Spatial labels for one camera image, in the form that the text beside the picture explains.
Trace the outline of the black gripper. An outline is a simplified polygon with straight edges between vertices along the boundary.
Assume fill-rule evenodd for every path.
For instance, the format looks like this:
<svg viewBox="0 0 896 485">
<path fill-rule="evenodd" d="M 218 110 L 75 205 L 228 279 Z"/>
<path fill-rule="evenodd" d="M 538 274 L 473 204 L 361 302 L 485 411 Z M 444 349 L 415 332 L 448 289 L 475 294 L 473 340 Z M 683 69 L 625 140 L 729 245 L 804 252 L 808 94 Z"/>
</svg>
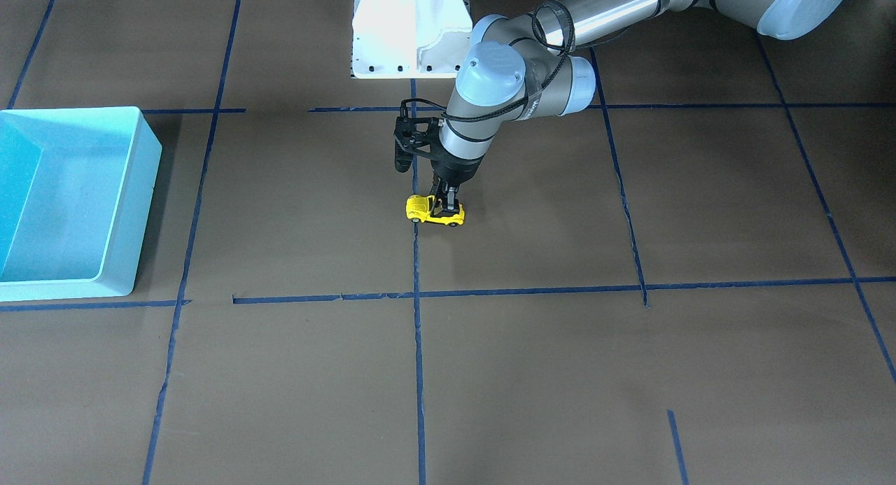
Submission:
<svg viewBox="0 0 896 485">
<path fill-rule="evenodd" d="M 442 208 L 442 217 L 462 220 L 462 204 L 457 194 L 461 184 L 473 179 L 482 160 L 483 157 L 465 160 L 450 153 L 430 157 L 434 172 L 433 185 L 430 189 L 432 195 L 430 213 L 439 213 Z"/>
</svg>

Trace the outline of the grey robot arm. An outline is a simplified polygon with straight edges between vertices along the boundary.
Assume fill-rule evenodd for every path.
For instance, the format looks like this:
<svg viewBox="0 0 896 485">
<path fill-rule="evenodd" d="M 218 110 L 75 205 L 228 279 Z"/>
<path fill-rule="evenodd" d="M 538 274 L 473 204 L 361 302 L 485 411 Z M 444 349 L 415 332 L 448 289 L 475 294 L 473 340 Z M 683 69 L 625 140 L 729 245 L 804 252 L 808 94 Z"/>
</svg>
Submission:
<svg viewBox="0 0 896 485">
<path fill-rule="evenodd" d="M 434 183 L 419 205 L 407 205 L 416 223 L 461 224 L 458 192 L 473 178 L 504 122 L 582 111 L 596 92 L 596 74 L 577 51 L 643 20 L 692 7 L 714 10 L 779 41 L 817 28 L 843 0 L 559 0 L 544 1 L 516 18 L 491 14 L 472 29 L 451 99 L 426 133 L 396 130 L 429 147 Z"/>
</svg>

